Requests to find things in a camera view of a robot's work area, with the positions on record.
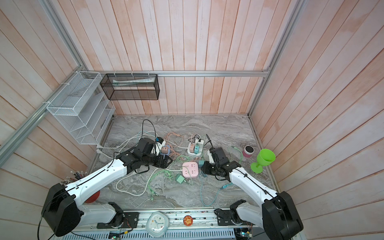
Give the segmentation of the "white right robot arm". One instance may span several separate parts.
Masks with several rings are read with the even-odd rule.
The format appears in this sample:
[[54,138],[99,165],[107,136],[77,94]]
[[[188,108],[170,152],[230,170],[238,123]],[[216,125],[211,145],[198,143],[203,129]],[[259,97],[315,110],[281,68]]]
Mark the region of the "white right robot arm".
[[220,177],[241,188],[255,202],[238,200],[228,211],[215,210],[219,220],[229,224],[250,223],[264,229],[271,240],[290,240],[304,229],[303,222],[292,197],[287,192],[277,192],[252,177],[237,162],[230,161],[222,148],[210,148],[201,170],[206,175]]

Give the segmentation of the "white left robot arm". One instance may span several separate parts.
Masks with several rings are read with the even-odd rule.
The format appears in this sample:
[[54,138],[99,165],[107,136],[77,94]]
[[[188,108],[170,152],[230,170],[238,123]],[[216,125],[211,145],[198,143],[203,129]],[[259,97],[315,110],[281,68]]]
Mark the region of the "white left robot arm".
[[166,169],[173,160],[161,155],[165,145],[165,140],[160,137],[154,140],[141,138],[134,147],[118,153],[103,168],[66,186],[52,186],[42,209],[42,219],[57,237],[65,236],[82,225],[106,224],[120,228],[124,222],[124,211],[116,203],[90,206],[84,203],[111,182],[137,172],[142,166]]

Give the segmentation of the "pink charger from blue strip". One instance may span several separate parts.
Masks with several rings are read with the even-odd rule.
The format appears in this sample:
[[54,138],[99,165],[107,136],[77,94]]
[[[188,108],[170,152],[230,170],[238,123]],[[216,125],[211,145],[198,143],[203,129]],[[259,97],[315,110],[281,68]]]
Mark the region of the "pink charger from blue strip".
[[162,148],[161,148],[161,153],[162,153],[162,154],[169,154],[169,148],[166,147],[166,146],[162,147]]

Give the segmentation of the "pink power strip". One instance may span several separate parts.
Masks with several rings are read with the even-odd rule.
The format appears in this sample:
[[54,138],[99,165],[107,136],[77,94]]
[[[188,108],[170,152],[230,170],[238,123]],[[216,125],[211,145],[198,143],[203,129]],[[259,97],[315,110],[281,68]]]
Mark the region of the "pink power strip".
[[182,176],[185,179],[195,179],[199,175],[199,165],[197,162],[185,162],[182,165]]

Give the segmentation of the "teal USB charger plug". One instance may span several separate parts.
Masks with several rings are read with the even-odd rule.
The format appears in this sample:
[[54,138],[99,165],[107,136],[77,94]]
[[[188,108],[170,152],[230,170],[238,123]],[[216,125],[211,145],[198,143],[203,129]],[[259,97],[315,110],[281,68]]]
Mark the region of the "teal USB charger plug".
[[204,160],[199,160],[199,168],[201,168],[205,164]]

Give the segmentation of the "green USB charger plug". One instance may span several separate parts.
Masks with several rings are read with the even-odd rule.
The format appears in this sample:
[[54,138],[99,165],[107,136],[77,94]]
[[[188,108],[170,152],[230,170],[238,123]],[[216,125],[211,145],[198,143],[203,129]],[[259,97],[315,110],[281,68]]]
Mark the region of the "green USB charger plug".
[[176,182],[182,184],[185,181],[185,178],[182,175],[176,175]]

